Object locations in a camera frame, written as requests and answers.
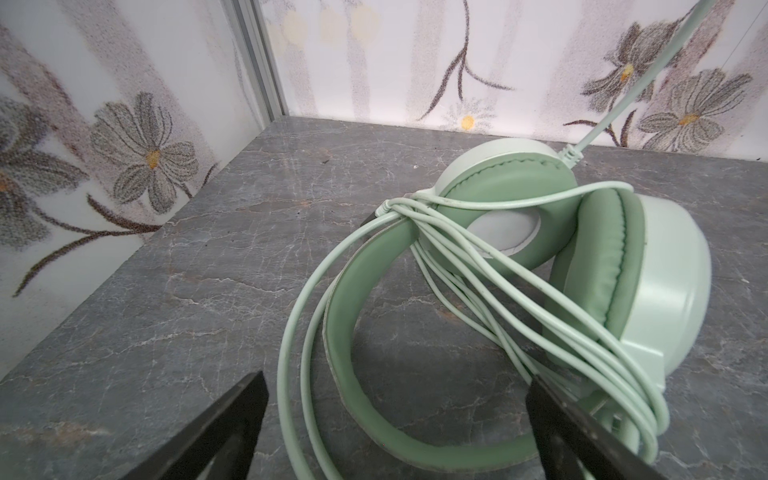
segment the green cable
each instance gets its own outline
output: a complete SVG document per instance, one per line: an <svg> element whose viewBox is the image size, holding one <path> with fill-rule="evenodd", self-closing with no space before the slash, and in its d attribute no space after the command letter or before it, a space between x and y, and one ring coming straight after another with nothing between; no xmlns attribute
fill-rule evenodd
<svg viewBox="0 0 768 480"><path fill-rule="evenodd" d="M639 378L644 379L642 389L645 391L647 395L649 395L652 398L652 403L655 404L656 407L658 407L657 421L660 423L660 433L666 429L666 427L669 425L669 411L666 407L666 402L664 401L664 397L658 392L658 388L656 388L656 386L654 386L653 383L647 378L647 375L642 370L642 368L639 367L639 365L631 357L629 357L629 355L626 354L626 352L623 350L623 348L619 344L618 339L616 339L616 337L614 337L613 334L608 332L596 320L591 318L591 316L587 314L585 311L583 311L582 308L576 305L572 300L568 299L565 295L563 295L553 286L549 285L549 283L545 282L544 280L536 276L533 272L530 272L529 270L525 269L523 266L519 265L514 260L509 259L503 253L498 252L496 249L488 245L486 242L477 238L477 236L473 235L472 233L469 233L466 229L459 226L453 220L450 220L449 218L445 217L444 215L437 212L436 210L430 207L427 207L424 204L421 204L419 202L406 199L406 198L388 200L388 202L386 203L389 203L390 205L391 204L409 205L410 207L425 211L430 215L440 219L441 221L446 222L446 225L449 226L450 230L456 230L456 231L462 232L462 234L465 237L467 237L467 239L470 239L470 241L472 241L476 246L490 253L496 260L505 264L510 270L518 274L521 278L523 278L523 280L526 280L531 285L538 288L541 292L545 293L546 295L551 297L553 300L560 303L566 310L569 310L574 316L577 317L577 319L579 319L582 323L584 323L593 333L596 333L599 340L608 344L611 350L615 350L614 353L616 355L619 355L622 358L622 361L624 363L627 363L628 365L631 366L635 376L638 376ZM458 237L455 239L459 243L461 243L462 241L466 241L465 239L463 238L459 239ZM454 243L450 242L450 240L445 239L443 244L449 249L454 250L455 253L456 253L456 250L460 250ZM503 279L503 277L501 277L501 275L499 275L498 272L496 272L492 267L490 267L487 264L485 259L482 259L482 257L479 255L479 253L477 253L477 251L474 248L470 248L465 252L461 252L461 254L469 255L470 257L472 257L474 261L467 261L466 259L463 259L463 260L469 263L470 265L474 263L476 267L482 266L482 269L478 268L478 270L485 269L486 270L485 274L486 276L488 276L489 279L493 277L493 278L500 279L502 282L506 282L506 280ZM528 298L525 297L525 295L522 295L522 293L519 293L519 295L524 299L523 301L528 300ZM572 327L564 324L563 322L557 321L556 317L552 316L549 312L542 309L539 305L533 303L533 308L535 309L535 311L532 312L533 314L536 315L535 312L540 312L542 315L545 316L545 318L555 319L555 321L553 322L553 325L551 326L553 330L564 331L565 333L568 333L574 336L575 338L580 339L583 342L583 344L587 346L587 348L591 348L593 346L594 341L584 337L583 334L579 332L575 332L575 330L573 330ZM596 350L595 353L602 354L602 351L604 351L602 350L602 347L597 346L597 344L595 345L596 345L595 348L600 349L600 350Z"/></svg>
<svg viewBox="0 0 768 480"><path fill-rule="evenodd" d="M434 259L432 259L432 256L423 250L419 243L417 242L415 244L415 249L418 255L422 256L422 259L419 259L419 256L416 256L416 261L424 261L426 265L435 272L435 274L440 278L440 280L447 285L453 292L459 297L459 299L478 317L483 320L484 323L487 322L493 322L495 323L495 319L493 318L493 315L488 310L488 307L485 306L485 304L475 295L472 290L470 290L463 282L458 281L458 277L455 277L452 273L447 271L443 266L441 266L439 263L435 262ZM434 284L434 282L429 283L430 287L432 288L432 291L435 293L435 295L441 299L441 301L445 300L448 302L447 299L442 295L442 292L439 291L437 286ZM453 306L450 302L444 303L449 309L451 306ZM520 372L523 379L526 381L526 383L531 383L531 377L528 372L532 373L533 375L544 375L548 379L550 379L552 382L560 386L566 393L569 394L569 396L573 400L577 400L581 398L580 395L572 395L571 392L576 391L578 388L577 386L571 382L570 380L567 380L565 377L557 374L556 372L550 370L546 366L543 366L539 362L537 362L535 359L531 358L528 354L522 351L520 347L517 345L517 343L512 340L512 338L509 336L509 334L505 330L501 330L503 336L502 338L505 339L507 342L509 342L511 345L513 345L513 348L515 349L515 353L518 354L521 361L525 364L525 369L520 370L518 368L518 371ZM494 343L499 345L499 341L494 338L491 339Z"/></svg>
<svg viewBox="0 0 768 480"><path fill-rule="evenodd" d="M304 337L304 347L301 351L301 368L299 375L299 382L301 385L301 408L304 412L304 424L306 425L306 431L310 437L310 444L312 444L312 450L315 452L315 458L320 465L320 469L326 474L329 480L343 480L341 474L336 470L336 466L333 464L323 439L320 438L320 432L317 429L317 420L315 418L315 409L312 406L312 379L310 377L310 363L312 362L312 348L315 343L315 335L317 327L320 325L320 321L323 319L323 314L326 310L326 304L331 297L333 287L336 286L336 279L331 282L330 286L323 294L323 298L317 303L315 313L312 315L310 325L306 329L306 336Z"/></svg>
<svg viewBox="0 0 768 480"><path fill-rule="evenodd" d="M634 432L634 434L629 434L629 436L636 436L635 434L637 433L637 430L635 429L634 425L631 422L626 422L625 421L624 425L626 426L627 431ZM622 441L627 443L628 447L630 447L631 449L636 450L637 449L637 439L635 439L634 441L629 441L628 442L625 437L626 437L626 435L623 435L620 438L622 439Z"/></svg>
<svg viewBox="0 0 768 480"><path fill-rule="evenodd" d="M414 258L416 258L416 263L419 265L419 269L422 271L422 275L424 275L424 278L426 279L427 284L432 289L432 292L435 293L435 296L437 296L438 300L440 300L440 303L445 305L445 307L448 310L450 310L451 313L456 315L459 319L461 319L462 322L469 325L471 328L476 330L485 338L491 340L497 346L502 346L501 340L494 333L489 332L488 328L479 325L476 321L466 316L461 310L456 308L455 305L453 305L453 303L449 302L448 299L445 298L445 296L442 294L442 292L437 287L437 285L435 285L435 281L433 280L432 276L429 274L429 271L427 270L427 266L424 263L423 257L419 254L418 251L416 251L416 248L413 245L411 245L411 252L413 253ZM457 290L454 290L454 293L456 295L463 295L463 293Z"/></svg>
<svg viewBox="0 0 768 480"><path fill-rule="evenodd" d="M444 205L446 207L460 208L462 210L513 210L516 208L536 207L538 205L551 204L560 200L582 195L600 190L603 188L613 188L614 190L627 190L634 192L634 187L627 182L608 180L595 182L593 184L582 185L571 188L556 194L544 195L543 197L525 198L523 200L510 200L505 202L469 202L465 200L454 200L452 198L440 197L425 191L415 192L411 195L413 200L424 200L431 204Z"/></svg>
<svg viewBox="0 0 768 480"><path fill-rule="evenodd" d="M290 365L290 351L293 345L293 337L296 334L296 326L299 323L299 318L301 317L306 301L309 299L315 286L333 262L344 253L344 250L366 234L389 222L397 220L398 218L400 218L400 215L395 212L384 214L355 230L347 238L342 240L341 243L336 245L336 247L331 250L331 253L320 262L320 265L306 281L304 288L301 289L301 293L299 293L299 297L296 299L296 304L293 306L293 310L291 310L291 313L288 316L286 329L283 332L283 340L280 343L280 353L277 357L277 411L278 416L280 417L280 430L283 433L283 441L286 445L288 459L299 480L314 480L315 478L310 470L310 464L306 462L304 454L301 452L299 436L296 434L296 426L290 411L288 368Z"/></svg>
<svg viewBox="0 0 768 480"><path fill-rule="evenodd" d="M413 217L418 219L417 224L419 225L419 228L423 231L429 231L431 227L427 225L422 225L423 223L441 223L441 220L431 218L429 216L418 214L416 212L410 212L406 213L402 210L407 210L403 207L400 207L398 205L395 205L393 207L396 209L396 211L399 211L401 214L404 214L408 217ZM454 235L454 233L451 231L452 227L445 224L444 229L447 229L447 233L451 234L453 239L462 245L465 250L468 248L472 251L469 252L470 255L475 254L477 255L477 258L474 260L479 263L479 266L484 270L483 273L488 276L488 278L495 283L497 286L501 287L502 290L505 291L508 295L511 295L509 291L505 289L506 280L498 274L490 265L487 264L487 262L482 259L482 257L477 254L477 252L471 247L471 244L468 243L468 241L460 236L460 235ZM539 345L541 348L547 350L549 353L557 356L559 359L563 360L567 364L573 366L576 370L582 372L582 374L586 375L589 379L591 379L593 382L597 383L606 393L608 393L611 397L614 398L619 404L624 408L626 412L632 417L632 420L637 424L638 428L641 431L642 438L644 440L643 445L643 458L648 461L652 462L657 454L658 451L658 441L656 439L656 428L652 422L649 423L649 420L655 420L654 417L644 414L641 410L641 406L637 403L633 402L631 399L627 397L627 393L621 389L616 387L615 384L613 384L608 378L603 376L598 370L596 370L593 366L586 363L585 361L579 359L578 357L574 356L573 354L566 352L561 347L555 345L554 343L550 342L543 336L538 335L533 329L525 325L523 322L521 322L517 317L512 315L506 308L496 299L493 294L485 288L485 286L482 284L482 282L475 276L474 273L460 260L458 260L457 257L453 255L453 253L450 251L449 248L442 245L441 242L434 243L435 247L442 253L446 258L449 259L454 265L462 272L462 275L466 277L468 280L470 280L470 283L475 287L477 291L480 292L480 294L485 298L485 300L494 307L494 309L502 315L503 318L505 318L517 331L528 337L531 341ZM487 265L488 269L485 269L485 266L482 265L485 263ZM530 299L525 297L525 299L515 299L521 306L523 306L525 309L529 310L531 309L531 304L533 306L538 306L538 304L532 302ZM574 329L574 333L581 334L577 330Z"/></svg>
<svg viewBox="0 0 768 480"><path fill-rule="evenodd" d="M498 345L503 348L504 351L506 351L510 360L515 364L515 368L518 370L523 379L525 379L525 382L530 384L532 380L531 372L533 372L535 375L537 372L536 367L531 364L528 355L522 351L522 349L514 340L512 340L509 334L501 329L499 324L493 318L490 310L488 310L488 307L486 307L484 303L480 302L477 296L475 296L475 294L466 285L455 281L453 275L449 271L439 266L439 264L435 262L431 256L426 254L418 242L415 245L414 255L417 262L420 260L427 262L429 268L434 271L436 275L438 275L440 280L442 280L445 285L447 285L454 291L454 293L456 293L459 299L462 300L462 302L464 302L467 307L469 307L471 310L473 309L473 311L477 310L475 315L477 315L478 318L480 318L483 323L485 323L485 325L494 330ZM430 287L432 288L432 291L435 292L435 295L437 295L439 289L437 289L437 286L434 284L434 282L430 284Z"/></svg>

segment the headphones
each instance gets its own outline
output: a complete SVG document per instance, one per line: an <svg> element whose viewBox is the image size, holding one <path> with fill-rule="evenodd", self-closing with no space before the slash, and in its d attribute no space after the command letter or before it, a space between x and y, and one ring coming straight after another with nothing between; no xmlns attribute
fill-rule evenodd
<svg viewBox="0 0 768 480"><path fill-rule="evenodd" d="M385 201L375 220L352 233L317 267L286 324L277 373L280 424L296 476L314 478L290 411L289 360L306 301L330 265L358 239L378 230L323 294L303 343L300 385L310 443L327 478L341 478L320 438L310 392L310 358L320 324L333 378L359 426L396 458L440 472L504 468L537 455L531 433L490 446L434 446L389 424L363 392L352 365L355 325L372 288L410 249L438 299L507 353L530 382L542 375L595 415L631 451L652 462L657 436L669 425L665 378L694 344L710 293L707 241L684 208L636 194L624 182L579 187L571 171L581 149L631 103L680 49L712 0L699 2L633 89L575 147L562 152L538 141L490 141L455 159L435 185ZM548 282L531 269L554 257ZM464 304L452 305L434 276ZM518 276L546 295L533 302L509 279ZM543 325L539 334L488 290L497 286ZM531 358L497 316L547 352ZM583 381L560 374L565 367Z"/></svg>

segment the green ear pad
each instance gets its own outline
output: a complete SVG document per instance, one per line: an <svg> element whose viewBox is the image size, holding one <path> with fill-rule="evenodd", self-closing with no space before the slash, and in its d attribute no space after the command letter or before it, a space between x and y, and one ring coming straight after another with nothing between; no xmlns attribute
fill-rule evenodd
<svg viewBox="0 0 768 480"><path fill-rule="evenodd" d="M576 234L555 258L549 281L618 338L640 280L644 246L645 216L637 195L596 190L581 200ZM545 308L586 333L555 301L547 298Z"/></svg>
<svg viewBox="0 0 768 480"><path fill-rule="evenodd" d="M362 391L352 365L352 341L357 318L371 289L392 261L418 237L411 220L388 227L355 253L339 275L323 324L326 357L344 406L377 444L404 462L440 472L484 471L504 468L536 456L536 443L528 433L491 446L434 446L413 439L389 424ZM582 399L579 405L594 412L603 393Z"/></svg>
<svg viewBox="0 0 768 480"><path fill-rule="evenodd" d="M577 186L571 169L560 160L544 154L517 153L494 157L475 165L451 182L443 197L475 202L499 202L541 197L569 190ZM536 237L511 258L528 269L535 268L552 258L571 238L575 228L575 213L579 199L570 198L538 207L541 226ZM462 227L468 227L485 214L484 210L460 210L440 206L437 211ZM445 268L458 273L434 247L430 253ZM488 262L501 274L511 272L496 260Z"/></svg>

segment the headphone ear cup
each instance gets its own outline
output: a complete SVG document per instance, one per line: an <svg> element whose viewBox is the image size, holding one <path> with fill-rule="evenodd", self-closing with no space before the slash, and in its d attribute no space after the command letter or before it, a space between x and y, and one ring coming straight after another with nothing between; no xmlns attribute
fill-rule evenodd
<svg viewBox="0 0 768 480"><path fill-rule="evenodd" d="M576 186L571 169L556 157L542 153L519 152L499 155L468 169L440 194L454 200L499 202L540 197L570 190ZM519 250L513 249L510 257L528 269L533 269L552 258L574 232L578 203L578 198L569 198L528 209L530 213L526 221L528 225L533 223L535 228L532 228L531 234L521 243ZM478 218L486 214L494 216L504 210L489 213L440 206L437 211L472 231L470 226ZM488 222L492 224L498 217L486 218L493 218ZM515 226L509 225L507 230L515 231ZM430 242L424 242L423 245L443 266L454 273L458 272L437 249L431 247ZM488 262L503 275L511 276L511 271L499 262L493 259L488 259Z"/></svg>
<svg viewBox="0 0 768 480"><path fill-rule="evenodd" d="M555 257L549 282L619 338L637 292L644 244L645 217L637 195L596 190L582 199L576 234ZM554 300L547 298L544 305L587 334ZM564 345L550 331L545 336Z"/></svg>

